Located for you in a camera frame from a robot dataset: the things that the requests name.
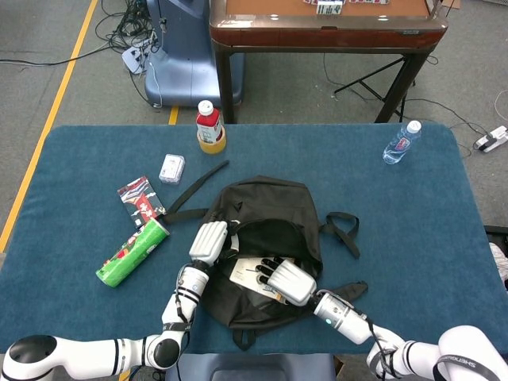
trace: black backpack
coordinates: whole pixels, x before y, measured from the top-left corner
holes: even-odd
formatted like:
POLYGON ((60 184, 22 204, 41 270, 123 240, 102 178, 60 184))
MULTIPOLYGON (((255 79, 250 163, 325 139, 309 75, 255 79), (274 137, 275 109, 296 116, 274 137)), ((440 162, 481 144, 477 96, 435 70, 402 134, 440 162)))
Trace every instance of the black backpack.
MULTIPOLYGON (((168 208, 164 220, 169 222, 203 215, 202 223, 227 221, 228 238, 217 263, 210 269, 210 280, 201 298, 203 306, 217 321, 233 331, 233 341, 247 350, 256 337, 278 326, 311 315, 311 308, 283 304, 229 280, 239 258, 289 257, 315 279, 323 263, 319 233, 332 233, 358 258, 360 252, 353 239, 360 221, 356 216, 332 212, 321 225, 310 192, 302 183, 257 176, 224 188, 208 210, 177 212, 213 173, 216 167, 198 180, 168 208), (337 228, 333 219, 354 221, 346 233, 337 228), (231 249, 231 237, 237 235, 239 251, 231 249)), ((350 302, 368 288, 365 282, 350 283, 333 290, 350 302)))

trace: robotic hand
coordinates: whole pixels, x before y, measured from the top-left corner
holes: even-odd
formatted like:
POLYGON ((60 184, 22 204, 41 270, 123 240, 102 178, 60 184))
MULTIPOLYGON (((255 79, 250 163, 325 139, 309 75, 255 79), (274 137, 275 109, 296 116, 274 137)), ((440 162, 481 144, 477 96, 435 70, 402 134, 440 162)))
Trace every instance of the robotic hand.
MULTIPOLYGON (((165 371, 178 361, 182 340, 208 282, 206 270, 219 257, 227 236, 224 221, 202 225, 190 248, 192 264, 179 272, 175 293, 162 314, 163 332, 140 340, 71 341, 53 336, 31 336, 7 350, 0 381, 49 381, 62 365, 73 379, 119 375, 131 367, 148 365, 165 371)), ((232 245, 237 240, 232 237, 232 245)))
POLYGON ((296 306, 310 303, 314 315, 355 344, 373 337, 367 357, 371 372, 380 379, 419 375, 437 381, 504 381, 508 366, 485 334, 469 325, 451 328, 439 344, 404 341, 374 325, 361 311, 330 291, 316 291, 315 280, 289 260, 263 260, 258 280, 296 306))

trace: water bottle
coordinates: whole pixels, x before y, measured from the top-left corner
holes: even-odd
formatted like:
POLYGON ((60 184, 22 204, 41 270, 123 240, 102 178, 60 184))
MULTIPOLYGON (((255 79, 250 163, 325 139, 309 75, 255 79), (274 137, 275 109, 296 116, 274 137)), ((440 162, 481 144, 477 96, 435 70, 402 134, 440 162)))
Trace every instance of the water bottle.
POLYGON ((421 123, 410 121, 403 126, 389 145, 384 149, 383 160, 387 164, 396 164, 404 157, 414 142, 421 136, 421 123))

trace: bottle label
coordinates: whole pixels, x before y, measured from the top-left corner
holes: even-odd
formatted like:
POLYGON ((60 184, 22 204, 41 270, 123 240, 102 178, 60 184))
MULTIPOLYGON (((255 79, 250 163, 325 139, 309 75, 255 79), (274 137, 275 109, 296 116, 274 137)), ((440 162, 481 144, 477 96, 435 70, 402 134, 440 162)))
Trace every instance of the bottle label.
POLYGON ((222 125, 221 125, 221 119, 217 119, 217 123, 215 123, 215 126, 210 127, 209 125, 200 125, 198 124, 198 132, 199 137, 201 137, 201 140, 203 140, 206 143, 215 143, 217 141, 217 138, 219 138, 219 135, 221 134, 222 125))
POLYGON ((403 137, 401 140, 398 141, 397 145, 395 146, 395 151, 404 151, 410 146, 410 144, 411 141, 406 137, 403 137))

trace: gray floor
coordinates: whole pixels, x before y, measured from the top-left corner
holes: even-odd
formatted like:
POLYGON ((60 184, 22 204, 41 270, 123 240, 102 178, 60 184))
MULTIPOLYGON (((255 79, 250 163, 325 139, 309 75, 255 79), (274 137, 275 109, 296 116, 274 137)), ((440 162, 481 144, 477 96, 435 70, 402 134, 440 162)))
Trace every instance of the gray floor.
MULTIPOLYGON (((106 0, 110 11, 122 10, 123 0, 106 0)), ((51 61, 70 56, 89 2, 64 0, 0 0, 0 57, 51 61)), ((82 52, 102 42, 93 33, 103 17, 94 12, 82 52)), ((453 108, 469 121, 492 130, 503 124, 494 112, 499 91, 508 88, 508 6, 463 0, 449 15, 450 27, 434 55, 437 66, 426 64, 409 98, 428 98, 453 108)), ((104 24, 102 31, 115 26, 104 24)), ((335 85, 324 75, 322 55, 252 54, 247 58, 245 96, 238 109, 240 123, 342 123, 372 121, 380 104, 365 102, 352 92, 331 97, 335 85)), ((393 56, 327 55, 330 77, 346 83, 393 56)), ((65 66, 1 65, 0 85, 0 227, 3 227, 33 149, 44 126, 65 66)), ((394 71, 369 81, 386 90, 394 71)), ((370 98, 363 89, 357 89, 370 98)), ((508 97, 499 103, 508 114, 508 97)), ((63 98, 55 126, 62 124, 167 124, 169 109, 153 109, 133 89, 129 75, 114 52, 80 60, 63 98)), ((195 110, 180 110, 179 124, 192 124, 195 110)), ((409 102, 407 115, 448 126, 459 123, 450 112, 427 102, 409 102)), ((471 147, 478 137, 466 126, 454 133, 471 147)), ((508 225, 508 144, 489 154, 472 152, 464 158, 471 186, 485 224, 508 225)), ((349 358, 344 379, 369 379, 362 360, 349 358)))

